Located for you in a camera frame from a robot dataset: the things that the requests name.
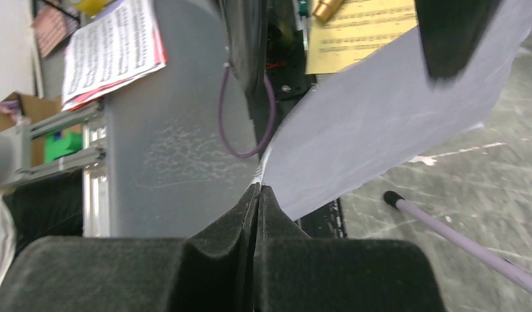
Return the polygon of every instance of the concrete floor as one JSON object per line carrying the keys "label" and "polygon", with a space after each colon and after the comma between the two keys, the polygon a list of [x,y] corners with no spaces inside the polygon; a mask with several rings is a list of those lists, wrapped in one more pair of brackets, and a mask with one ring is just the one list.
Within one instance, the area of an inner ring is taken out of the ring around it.
{"label": "concrete floor", "polygon": [[532,311],[530,294],[380,199],[394,190],[532,273],[532,33],[485,126],[422,155],[342,198],[349,236],[415,242],[448,311]]}

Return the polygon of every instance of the gray table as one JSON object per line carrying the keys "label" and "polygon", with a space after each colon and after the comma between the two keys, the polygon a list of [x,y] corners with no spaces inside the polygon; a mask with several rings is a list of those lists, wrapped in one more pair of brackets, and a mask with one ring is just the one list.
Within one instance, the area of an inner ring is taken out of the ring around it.
{"label": "gray table", "polygon": [[[257,167],[220,142],[225,30],[208,3],[192,2],[155,1],[167,67],[106,97],[112,237],[189,237],[233,207]],[[237,150],[256,145],[233,77],[224,118]]]}

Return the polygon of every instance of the brass cylinder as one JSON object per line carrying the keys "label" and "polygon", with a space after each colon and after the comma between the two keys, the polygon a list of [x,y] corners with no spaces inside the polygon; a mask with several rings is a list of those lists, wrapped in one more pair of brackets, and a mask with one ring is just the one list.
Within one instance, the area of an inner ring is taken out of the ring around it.
{"label": "brass cylinder", "polygon": [[312,15],[321,23],[326,23],[337,12],[344,0],[320,0]]}

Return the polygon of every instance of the brown box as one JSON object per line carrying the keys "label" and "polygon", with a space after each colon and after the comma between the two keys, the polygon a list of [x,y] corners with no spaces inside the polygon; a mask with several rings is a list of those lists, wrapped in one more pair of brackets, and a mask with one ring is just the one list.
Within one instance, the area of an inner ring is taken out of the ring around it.
{"label": "brown box", "polygon": [[[11,93],[4,100],[20,100],[21,111],[24,117],[31,120],[31,124],[40,122],[61,111],[61,104],[50,99],[40,99],[36,96],[28,96],[18,92]],[[15,122],[7,114],[0,112],[0,132],[15,126]],[[70,131],[81,132],[80,125],[69,128]],[[38,166],[44,163],[44,141],[46,138],[37,138],[33,140],[33,161],[32,166]]]}

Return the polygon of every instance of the purple cable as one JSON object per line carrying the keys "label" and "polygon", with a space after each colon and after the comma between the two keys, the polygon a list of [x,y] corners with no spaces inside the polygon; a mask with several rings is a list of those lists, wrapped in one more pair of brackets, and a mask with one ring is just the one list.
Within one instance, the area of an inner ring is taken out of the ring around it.
{"label": "purple cable", "polygon": [[226,138],[226,133],[224,132],[224,124],[222,122],[222,107],[224,106],[224,93],[226,92],[226,85],[228,84],[228,78],[230,76],[230,65],[229,63],[225,63],[224,65],[224,77],[222,78],[222,85],[220,89],[220,98],[218,100],[218,132],[220,133],[220,139],[222,140],[222,143],[226,147],[226,149],[232,154],[233,156],[236,156],[237,158],[245,159],[253,156],[254,154],[258,153],[259,151],[263,150],[268,141],[270,140],[270,137],[272,135],[272,131],[274,129],[274,121],[276,118],[276,98],[274,96],[274,88],[272,87],[272,84],[270,83],[270,80],[268,79],[268,76],[266,73],[264,73],[264,86],[266,87],[266,93],[268,93],[268,100],[270,102],[270,115],[268,117],[268,124],[266,125],[266,132],[264,133],[264,137],[258,145],[248,153],[238,153],[233,149],[233,147],[230,146],[230,143],[228,142],[228,139]]}

